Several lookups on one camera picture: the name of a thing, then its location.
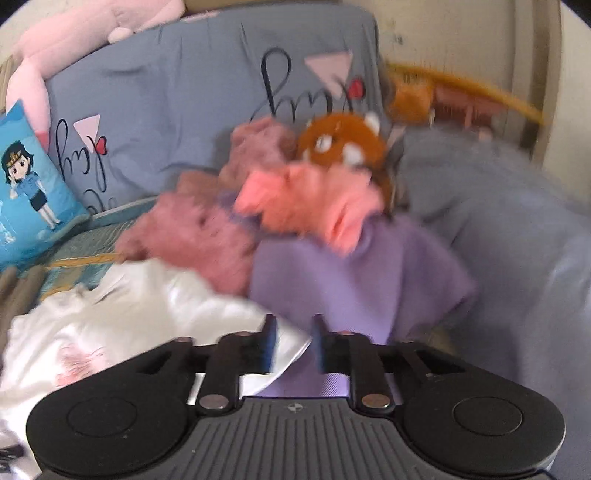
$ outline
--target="white cloth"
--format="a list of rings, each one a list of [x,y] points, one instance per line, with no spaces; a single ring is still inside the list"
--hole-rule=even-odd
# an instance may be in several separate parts
[[[211,345],[228,333],[259,331],[266,313],[249,300],[218,295],[195,273],[159,260],[114,265],[96,289],[77,286],[57,293],[12,321],[0,378],[0,418],[26,445],[28,415],[60,385],[179,336]],[[242,377],[243,395],[266,388],[310,344],[308,334],[285,320],[278,319],[278,328],[272,373]]]

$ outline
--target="silver screw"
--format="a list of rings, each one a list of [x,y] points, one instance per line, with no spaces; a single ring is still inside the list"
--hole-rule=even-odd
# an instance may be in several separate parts
[[[223,395],[205,395],[199,404],[206,410],[223,410],[229,404],[229,400]]]
[[[361,403],[367,408],[381,410],[382,408],[388,408],[390,406],[390,399],[386,395],[372,393],[364,396],[361,399]]]

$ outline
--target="purple cloth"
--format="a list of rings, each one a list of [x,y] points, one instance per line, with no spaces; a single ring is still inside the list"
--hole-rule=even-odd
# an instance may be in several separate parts
[[[332,331],[374,343],[419,338],[476,287],[456,257],[407,215],[366,220],[346,258],[313,238],[267,237],[256,251],[249,298],[311,333],[322,313]],[[271,397],[346,395],[343,375],[321,375],[314,345],[263,393]]]

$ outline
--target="pink triangle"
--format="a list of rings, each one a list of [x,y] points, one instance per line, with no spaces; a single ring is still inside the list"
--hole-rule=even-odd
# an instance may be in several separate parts
[[[88,148],[89,152],[94,152],[95,147],[93,142],[96,142],[96,136],[99,132],[100,115],[83,118],[74,123],[74,129],[80,135],[80,138]]]
[[[340,98],[343,95],[343,88],[339,82],[343,85],[347,83],[351,63],[353,62],[353,52],[344,51],[328,55],[316,55],[306,58],[304,62],[324,83],[333,97]]]

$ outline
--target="red heart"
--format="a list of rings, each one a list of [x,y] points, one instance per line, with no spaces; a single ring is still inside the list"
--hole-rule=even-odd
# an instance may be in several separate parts
[[[351,81],[347,94],[351,100],[363,100],[365,98],[365,84],[361,77],[355,77]]]
[[[101,155],[107,155],[107,139],[105,137],[100,137],[96,141],[95,150]]]

